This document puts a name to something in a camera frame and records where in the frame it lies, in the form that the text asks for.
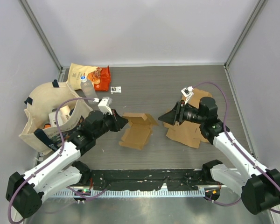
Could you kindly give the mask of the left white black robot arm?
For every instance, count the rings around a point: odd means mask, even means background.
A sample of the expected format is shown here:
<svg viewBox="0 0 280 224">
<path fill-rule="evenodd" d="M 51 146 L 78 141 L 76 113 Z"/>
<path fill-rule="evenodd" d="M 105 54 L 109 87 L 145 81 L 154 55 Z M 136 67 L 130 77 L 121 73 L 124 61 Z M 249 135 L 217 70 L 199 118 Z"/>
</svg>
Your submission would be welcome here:
<svg viewBox="0 0 280 224">
<path fill-rule="evenodd" d="M 26 171 L 14 172 L 8 180 L 6 199 L 9 201 L 8 219 L 11 210 L 16 210 L 23 219 L 34 215 L 51 195 L 73 184 L 85 186 L 91 171 L 78 159 L 96 145 L 96 140 L 108 131 L 118 132 L 128 120 L 111 113 L 91 111 L 66 142 L 48 159 Z"/>
</svg>

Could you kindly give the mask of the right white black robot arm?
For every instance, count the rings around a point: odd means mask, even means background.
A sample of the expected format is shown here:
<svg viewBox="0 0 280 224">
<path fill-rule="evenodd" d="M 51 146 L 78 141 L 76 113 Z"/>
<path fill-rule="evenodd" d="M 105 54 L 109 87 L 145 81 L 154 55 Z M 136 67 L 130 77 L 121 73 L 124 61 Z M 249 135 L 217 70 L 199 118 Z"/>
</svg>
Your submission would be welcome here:
<svg viewBox="0 0 280 224">
<path fill-rule="evenodd" d="M 206 184 L 215 181 L 239 195 L 246 209 L 256 215 L 280 204 L 280 172 L 269 170 L 251 156 L 236 140 L 217 115 L 213 98 L 203 97 L 195 108 L 178 101 L 174 108 L 158 118 L 169 125 L 184 121 L 199 124 L 201 134 L 219 149 L 235 166 L 230 170 L 222 162 L 213 160 L 203 165 L 201 178 Z"/>
</svg>

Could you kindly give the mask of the small cardboard box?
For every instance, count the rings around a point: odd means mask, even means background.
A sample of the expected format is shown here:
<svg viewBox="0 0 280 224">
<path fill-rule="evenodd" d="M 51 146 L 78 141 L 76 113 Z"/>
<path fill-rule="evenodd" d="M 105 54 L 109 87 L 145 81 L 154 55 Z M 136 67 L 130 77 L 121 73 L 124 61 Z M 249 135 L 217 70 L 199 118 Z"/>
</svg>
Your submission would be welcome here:
<svg viewBox="0 0 280 224">
<path fill-rule="evenodd" d="M 142 150 L 151 138 L 153 126 L 158 125 L 156 120 L 149 113 L 125 112 L 123 118 L 128 120 L 129 127 L 125 130 L 119 145 Z"/>
</svg>

